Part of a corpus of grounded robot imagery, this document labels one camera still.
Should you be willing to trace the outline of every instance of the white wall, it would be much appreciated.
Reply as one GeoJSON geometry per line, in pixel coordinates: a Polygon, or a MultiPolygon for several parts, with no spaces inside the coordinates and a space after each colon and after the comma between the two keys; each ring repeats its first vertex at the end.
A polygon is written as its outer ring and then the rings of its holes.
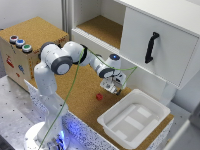
{"type": "Polygon", "coordinates": [[[62,29],[61,0],[0,0],[0,29],[36,16],[62,29]]]}
{"type": "Polygon", "coordinates": [[[195,109],[200,102],[200,71],[182,90],[177,91],[173,102],[189,112],[195,109]]]}

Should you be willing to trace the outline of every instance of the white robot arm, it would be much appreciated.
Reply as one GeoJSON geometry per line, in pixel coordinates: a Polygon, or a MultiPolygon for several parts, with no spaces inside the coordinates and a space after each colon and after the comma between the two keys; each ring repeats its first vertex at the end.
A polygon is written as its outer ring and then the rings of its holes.
{"type": "Polygon", "coordinates": [[[117,87],[121,88],[125,82],[126,75],[121,72],[121,58],[116,54],[111,54],[109,58],[104,61],[100,55],[97,57],[101,59],[106,66],[98,58],[96,58],[84,45],[75,42],[68,42],[63,48],[59,48],[52,42],[45,43],[41,47],[41,63],[34,69],[35,80],[41,95],[49,96],[56,92],[57,84],[54,73],[63,75],[69,71],[72,64],[78,64],[82,50],[83,56],[80,60],[80,66],[90,66],[96,71],[97,75],[104,80],[101,82],[101,87],[117,93],[117,87]]]}
{"type": "MultiPolygon", "coordinates": [[[[117,93],[116,86],[119,88],[126,87],[126,85],[122,86],[125,83],[126,75],[120,70],[116,70],[121,67],[121,59],[116,54],[111,54],[106,61],[98,55],[97,57],[101,60],[100,61],[95,55],[90,53],[84,45],[75,42],[68,42],[63,48],[59,48],[54,43],[47,42],[41,47],[41,55],[39,57],[41,58],[41,62],[35,66],[34,76],[39,91],[38,94],[41,97],[40,100],[48,109],[48,115],[45,118],[45,124],[39,130],[35,138],[35,141],[38,141],[37,145],[42,143],[47,131],[54,122],[54,119],[59,114],[62,106],[61,104],[63,103],[63,100],[56,94],[57,84],[54,74],[63,75],[67,73],[72,64],[77,65],[80,59],[80,66],[90,64],[90,66],[96,71],[97,75],[100,78],[103,78],[100,85],[104,89],[111,93],[117,93]]],[[[62,135],[62,116],[66,114],[67,111],[68,106],[65,105],[62,114],[58,117],[43,142],[43,150],[53,150],[53,147],[58,147],[59,144],[55,144],[56,139],[63,142],[62,146],[59,145],[60,149],[66,149],[66,146],[63,146],[67,145],[65,144],[66,142],[64,141],[64,138],[58,139],[58,137],[62,135]]]]}

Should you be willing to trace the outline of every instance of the shelf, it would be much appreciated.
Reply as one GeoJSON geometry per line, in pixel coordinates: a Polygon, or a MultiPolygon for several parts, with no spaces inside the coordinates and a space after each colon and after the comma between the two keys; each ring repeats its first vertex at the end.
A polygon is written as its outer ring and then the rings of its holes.
{"type": "Polygon", "coordinates": [[[77,28],[95,36],[96,38],[120,49],[123,26],[103,16],[98,16],[77,28]]]}

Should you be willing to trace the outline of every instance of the brown wooden surface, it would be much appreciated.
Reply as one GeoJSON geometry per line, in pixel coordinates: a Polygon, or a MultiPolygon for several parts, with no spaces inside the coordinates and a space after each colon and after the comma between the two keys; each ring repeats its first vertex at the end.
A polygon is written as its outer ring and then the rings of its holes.
{"type": "Polygon", "coordinates": [[[103,16],[89,20],[78,28],[120,49],[123,26],[103,16]]]}
{"type": "MultiPolygon", "coordinates": [[[[77,66],[72,66],[70,71],[65,75],[56,76],[58,84],[57,93],[63,99],[66,98],[69,88],[73,82],[76,67],[77,66]]],[[[102,126],[97,122],[97,118],[121,100],[126,94],[131,92],[131,89],[126,88],[122,91],[120,96],[116,96],[100,87],[99,84],[101,80],[102,79],[97,76],[95,71],[89,65],[80,67],[77,80],[71,95],[67,100],[67,104],[72,113],[121,150],[123,148],[105,134],[102,126]],[[98,93],[103,95],[103,100],[98,101],[96,99],[96,94],[98,93]]],[[[30,83],[36,87],[34,79],[31,80],[30,83]]],[[[169,115],[137,148],[137,150],[145,150],[172,119],[173,115],[169,115]]]]}
{"type": "Polygon", "coordinates": [[[45,42],[55,42],[68,34],[40,17],[27,20],[0,31],[0,36],[9,42],[10,36],[17,35],[37,51],[45,42]]]}

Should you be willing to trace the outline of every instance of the cardboard box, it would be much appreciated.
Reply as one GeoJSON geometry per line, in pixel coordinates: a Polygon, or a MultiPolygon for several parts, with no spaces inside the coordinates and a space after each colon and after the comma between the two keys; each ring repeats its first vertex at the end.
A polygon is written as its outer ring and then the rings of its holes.
{"type": "Polygon", "coordinates": [[[40,62],[40,47],[46,42],[54,42],[63,47],[68,41],[69,35],[66,32],[40,17],[0,31],[0,50],[7,75],[28,90],[24,79],[29,81],[34,78],[34,67],[40,62]],[[33,51],[26,54],[22,49],[16,48],[16,45],[10,44],[9,39],[12,35],[25,40],[26,44],[32,46],[33,51]]]}

